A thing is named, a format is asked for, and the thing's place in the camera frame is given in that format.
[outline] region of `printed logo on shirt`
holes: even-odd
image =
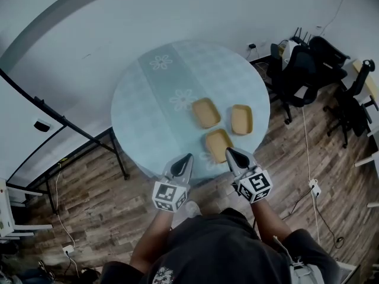
[[[174,272],[171,269],[161,267],[155,274],[153,284],[171,284]]]

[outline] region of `white cable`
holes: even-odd
[[[62,168],[62,165],[59,163],[59,173],[58,173],[57,179],[55,180],[55,192],[56,192],[56,196],[57,196],[57,209],[56,209],[57,214],[58,214],[58,201],[59,201],[59,198],[58,198],[58,184],[57,183],[58,183],[58,180],[59,180],[61,168]]]
[[[251,55],[252,49],[250,49],[248,56],[246,57],[246,60],[249,61],[250,55]]]
[[[256,51],[256,54],[258,55],[258,58],[259,58],[259,51],[256,47],[255,47],[255,51]]]
[[[76,244],[75,244],[74,239],[71,237],[71,235],[70,235],[69,232],[67,231],[66,227],[63,225],[63,223],[62,223],[62,221],[60,220],[60,217],[59,217],[58,214],[57,214],[57,216],[58,216],[59,222],[60,222],[60,224],[62,225],[63,229],[65,230],[65,232],[66,232],[66,233],[69,235],[69,237],[71,238],[71,240],[72,240],[72,242],[73,242],[73,248],[75,248],[75,247],[76,247]]]
[[[71,237],[71,235],[69,234],[69,232],[67,231],[66,227],[63,225],[62,221],[60,220],[60,216],[59,216],[59,213],[58,213],[58,204],[59,204],[59,197],[58,197],[58,179],[59,179],[59,176],[60,176],[60,170],[59,170],[59,173],[58,173],[58,177],[57,179],[55,180],[55,191],[56,191],[56,196],[57,196],[57,209],[56,209],[56,212],[57,212],[57,216],[58,216],[58,219],[59,219],[59,222],[60,224],[62,225],[63,229],[65,230],[65,232],[69,235],[70,239],[72,240],[72,243],[73,243],[73,248],[75,248],[76,246],[76,243],[75,243],[75,240]]]
[[[308,179],[309,179],[309,182],[310,182],[310,164],[309,164],[308,138],[307,138],[306,116],[304,115],[304,107],[302,107],[302,110],[303,110],[303,120],[304,120],[304,133],[306,135],[306,146],[307,146]]]
[[[335,18],[337,17],[337,15],[338,15],[338,13],[339,13],[339,9],[340,9],[341,6],[342,6],[342,3],[343,3],[343,0],[341,0],[340,4],[338,5],[338,8],[337,8],[336,14],[335,14],[334,17],[329,21],[329,23],[325,25],[324,29],[322,30],[322,32],[320,33],[319,36],[321,36],[321,35],[324,33],[325,29],[326,29],[326,28],[327,28],[327,27],[328,27],[328,26],[329,26],[329,25],[335,20]]]
[[[79,277],[78,265],[76,265],[76,262],[75,262],[74,260],[72,260],[71,258],[69,258],[69,259],[75,264],[76,274],[77,274],[78,277]]]
[[[308,160],[308,179],[309,182],[310,180],[310,163],[309,163],[309,150],[308,150],[308,138],[307,138],[307,126],[306,126],[306,116],[304,114],[304,107],[302,107],[303,110],[303,121],[304,121],[304,134],[306,135],[306,147],[307,147],[307,160]],[[316,212],[316,206],[315,206],[315,201],[314,201],[314,196],[313,192],[310,192],[312,201],[313,201],[313,210],[314,210],[314,217],[316,219],[316,227],[317,227],[317,241],[319,242],[320,245],[320,233],[319,233],[319,224],[317,222],[317,212]]]
[[[312,193],[311,193],[311,196],[312,196],[312,201],[313,201],[313,210],[314,210],[314,216],[316,217],[316,227],[317,227],[317,242],[319,242],[319,245],[320,245],[320,234],[319,234],[319,224],[317,223],[316,204],[315,204],[315,201],[314,201],[314,196],[313,196],[313,194],[312,194]]]
[[[266,71],[258,65],[258,64],[260,64],[260,63],[263,63],[263,64],[267,64],[267,63],[265,63],[265,62],[254,63],[254,65],[257,65],[261,70],[263,70],[263,72],[265,73],[265,77],[264,77],[263,79],[266,79],[266,78],[267,78]]]

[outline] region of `black t-shirt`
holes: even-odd
[[[325,284],[339,283],[337,263],[306,230],[283,245],[292,258],[316,265]],[[107,263],[101,284],[291,283],[290,260],[261,242],[250,224],[228,215],[197,216],[171,231],[167,251],[147,274],[120,262]]]

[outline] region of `white wall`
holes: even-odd
[[[57,0],[0,0],[0,56],[17,36]]]
[[[144,52],[194,38],[243,56],[247,44],[255,43],[266,56],[271,43],[291,36],[298,26],[319,34],[317,26],[333,18],[340,1],[66,0],[17,38],[0,66],[30,95],[97,135],[111,126],[111,99],[123,70]],[[345,0],[325,37],[353,58],[370,57],[379,64],[377,18],[379,0]],[[44,150],[58,160],[85,141],[68,131]],[[40,153],[24,176],[33,179],[53,162]]]

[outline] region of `cable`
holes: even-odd
[[[279,46],[280,44],[282,44],[284,41],[287,41],[287,42],[288,42],[287,39],[284,39],[284,40],[280,41],[280,43],[278,44],[278,46]]]
[[[73,248],[75,248],[75,247],[76,247],[75,240],[71,237],[70,233],[67,231],[66,227],[63,225],[62,220],[60,219],[60,216],[59,216],[59,212],[58,212],[58,206],[59,206],[59,197],[58,197],[58,179],[59,179],[60,173],[61,173],[61,171],[62,171],[62,165],[61,165],[60,163],[59,163],[59,167],[60,167],[60,169],[59,169],[58,177],[57,177],[57,179],[55,180],[55,192],[56,192],[56,196],[57,196],[57,208],[56,208],[56,212],[57,212],[57,216],[58,216],[58,220],[59,220],[60,224],[62,225],[63,229],[65,230],[65,232],[67,233],[67,235],[68,235],[68,236],[70,237],[70,239],[72,240]],[[71,257],[70,257],[70,255],[69,255],[68,251],[66,251],[66,255],[67,255],[68,258],[70,259],[70,265],[69,265],[69,267],[67,267],[67,269],[66,269],[66,271],[65,271],[65,275],[66,275],[67,270],[68,270],[68,269],[70,268],[70,266],[71,266],[71,262],[73,262],[73,263],[75,264],[76,274],[77,274],[78,277],[79,277],[78,265],[76,265],[76,262],[75,262],[73,259],[71,259]]]
[[[63,277],[66,276],[66,273],[67,273],[67,271],[70,269],[70,267],[71,267],[71,260],[70,260],[70,264],[69,264],[69,266],[66,268],[65,273],[63,274]]]
[[[309,149],[308,149],[307,126],[306,126],[306,116],[305,116],[305,113],[304,113],[304,107],[302,107],[301,110],[303,111],[304,134],[305,134],[305,136],[306,136],[307,160],[308,160],[308,179],[309,179],[309,182],[311,182],[311,179],[310,179],[310,163],[309,163]],[[313,202],[314,218],[316,219],[317,241],[319,242],[319,245],[320,245],[319,223],[317,222],[317,213],[316,213],[316,207],[315,207],[315,203],[316,203],[316,202],[315,202],[315,200],[314,200],[313,193],[311,194],[311,197],[312,197],[312,202]]]
[[[298,204],[301,200],[303,200],[303,199],[304,199],[304,198],[305,198],[305,197],[311,192],[311,190],[312,190],[312,189],[310,189],[309,191],[307,191],[307,193],[305,193],[304,195],[302,195],[302,196],[300,197],[300,199],[296,201],[295,206],[294,206],[294,208],[292,209],[292,211],[291,211],[286,217],[284,217],[282,220],[287,219],[290,215],[292,215],[292,214],[294,213],[294,210],[295,210],[297,204]]]
[[[60,176],[60,172],[61,170],[59,170],[59,173],[58,173],[58,177],[57,179],[55,180],[55,191],[56,191],[56,196],[57,196],[57,208],[56,208],[56,212],[57,212],[57,216],[58,216],[58,219],[59,219],[59,222],[60,224],[62,225],[63,229],[65,230],[65,232],[67,233],[67,235],[69,235],[70,239],[72,240],[72,243],[73,243],[73,248],[76,247],[76,243],[75,243],[75,240],[71,237],[71,235],[69,234],[69,232],[67,231],[66,227],[63,225],[61,219],[60,219],[60,216],[59,216],[59,213],[58,213],[58,204],[59,204],[59,197],[58,197],[58,179],[59,179],[59,176]]]
[[[334,15],[333,19],[332,19],[328,24],[325,25],[325,27],[324,27],[324,29],[322,30],[322,32],[320,33],[320,35],[322,35],[322,34],[324,33],[325,29],[329,26],[329,24],[331,24],[331,23],[334,21],[334,19],[337,17],[338,12],[339,12],[339,9],[341,8],[342,3],[343,3],[343,0],[341,0],[339,6],[338,6],[338,8],[337,8],[336,14]]]
[[[332,236],[333,236],[333,246],[334,246],[336,249],[340,249],[340,248],[343,246],[343,244],[345,243],[345,237],[340,236],[340,237],[338,237],[337,240],[336,240],[335,233],[330,229],[329,225],[326,223],[324,217],[322,216],[321,212],[319,211],[319,207],[317,206],[317,197],[316,197],[316,199],[314,200],[314,203],[316,204],[316,210],[317,210],[317,212],[319,213],[319,215],[320,215],[322,221],[324,221],[324,223],[325,223],[327,229],[330,231],[330,233],[331,233]]]
[[[309,150],[308,150],[308,138],[307,138],[307,127],[306,127],[306,116],[304,114],[304,107],[302,107],[303,110],[303,121],[304,121],[304,133],[306,135],[306,146],[307,146],[307,159],[308,159],[308,179],[310,182],[310,164],[309,164]]]
[[[311,194],[311,196],[312,196],[312,202],[313,202],[314,217],[316,218],[317,242],[320,245],[319,223],[317,222],[317,213],[316,213],[316,206],[315,206],[316,201],[314,200],[314,195]]]
[[[266,63],[266,62],[258,62],[258,63],[254,63],[254,65],[257,65],[257,66],[258,66],[261,70],[263,70],[263,72],[265,73],[265,77],[263,78],[263,80],[264,80],[264,79],[267,78],[267,74],[266,74],[266,71],[258,65],[258,64],[260,64],[260,63],[263,63],[263,64],[267,64],[267,63]]]
[[[256,54],[258,55],[258,58],[259,58],[259,52],[258,52],[258,49],[255,47],[255,51],[256,51]]]
[[[249,57],[250,57],[250,55],[251,55],[251,51],[252,51],[252,49],[249,50],[249,54],[248,54],[248,56],[246,57],[246,60],[247,60],[247,61],[249,61]]]
[[[69,253],[68,253],[67,251],[66,251],[66,254],[67,254],[68,258],[70,259],[70,262],[73,262],[73,263],[75,264],[76,274],[77,274],[78,277],[79,277],[78,265],[76,265],[76,262],[75,262],[73,259],[71,259],[70,255],[69,255]]]

